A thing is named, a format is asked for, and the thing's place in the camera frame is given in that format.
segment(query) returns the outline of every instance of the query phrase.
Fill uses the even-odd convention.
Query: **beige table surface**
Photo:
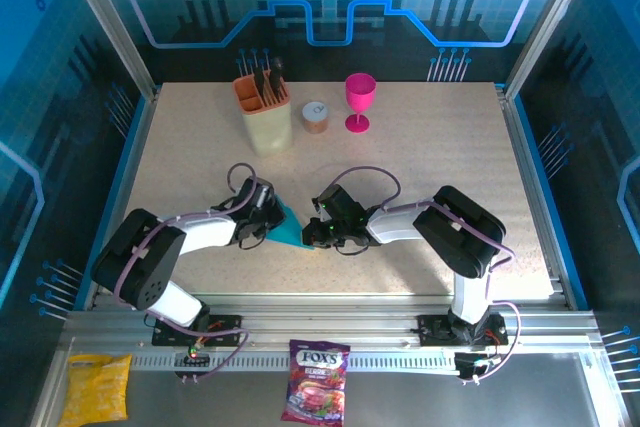
[[[314,215],[311,198],[340,172],[377,165],[402,183],[399,205],[451,184],[496,215],[517,262],[492,281],[494,298],[546,298],[551,284],[493,84],[380,83],[367,112],[370,130],[353,135],[343,83],[291,83],[294,145],[265,159],[251,150],[227,83],[166,83],[140,161],[128,211],[158,216],[204,210],[229,196],[234,163],[252,164],[272,182],[302,225]],[[310,135],[300,111],[312,100],[330,108],[329,129]],[[239,184],[245,175],[236,174]],[[341,181],[369,207],[394,192],[375,172]],[[426,242],[395,242],[357,257],[303,250],[275,242],[243,252],[204,249],[180,257],[173,280],[193,293],[452,293],[453,274]]]

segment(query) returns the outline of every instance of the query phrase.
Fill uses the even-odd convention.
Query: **pink wine glass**
[[[347,104],[355,112],[347,117],[344,125],[354,134],[366,132],[369,128],[369,119],[362,112],[373,104],[376,98],[376,79],[369,74],[351,74],[345,82],[347,91]]]

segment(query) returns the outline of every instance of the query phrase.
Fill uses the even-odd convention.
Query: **yellow bag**
[[[127,420],[127,382],[131,357],[71,357],[69,388],[58,427]]]

